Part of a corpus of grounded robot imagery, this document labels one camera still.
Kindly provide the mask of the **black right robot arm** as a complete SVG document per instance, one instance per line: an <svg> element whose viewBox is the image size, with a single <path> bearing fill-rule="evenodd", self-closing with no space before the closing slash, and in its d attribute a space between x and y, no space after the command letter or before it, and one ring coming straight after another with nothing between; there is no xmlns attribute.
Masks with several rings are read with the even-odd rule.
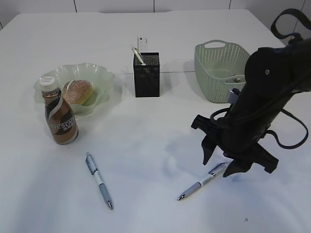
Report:
<svg viewBox="0 0 311 233"><path fill-rule="evenodd" d="M206 164L216 147L231 159L223 176L247 172L252 164L272 173L278 159L259 144L270 126L285 113L295 95L311 89L311 41L300 39L283 48L259 48L245 65L246 83L229 107L206 118L197 115L192 128L205 133L201 143Z"/></svg>

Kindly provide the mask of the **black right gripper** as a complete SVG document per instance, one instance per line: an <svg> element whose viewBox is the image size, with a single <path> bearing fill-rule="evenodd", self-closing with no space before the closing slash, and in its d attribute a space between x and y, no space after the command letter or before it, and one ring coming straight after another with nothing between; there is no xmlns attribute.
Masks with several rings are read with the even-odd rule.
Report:
<svg viewBox="0 0 311 233"><path fill-rule="evenodd" d="M272 121L278 115L278 105L274 104L256 115L252 120L242 120L239 123L229 123L235 117L247 115L250 108L243 105L231 105L219 110L219 113L228 110L224 120L217 124L212 118L197 115L192 122L193 129L202 130L206 136L202 140L203 165L206 165L216 147L219 147L224 156L232 159L225 170L223 177L236 173L246 173L253 163L261 165L268 173L272 173L278 159L270 154L258 141L264 137Z"/></svg>

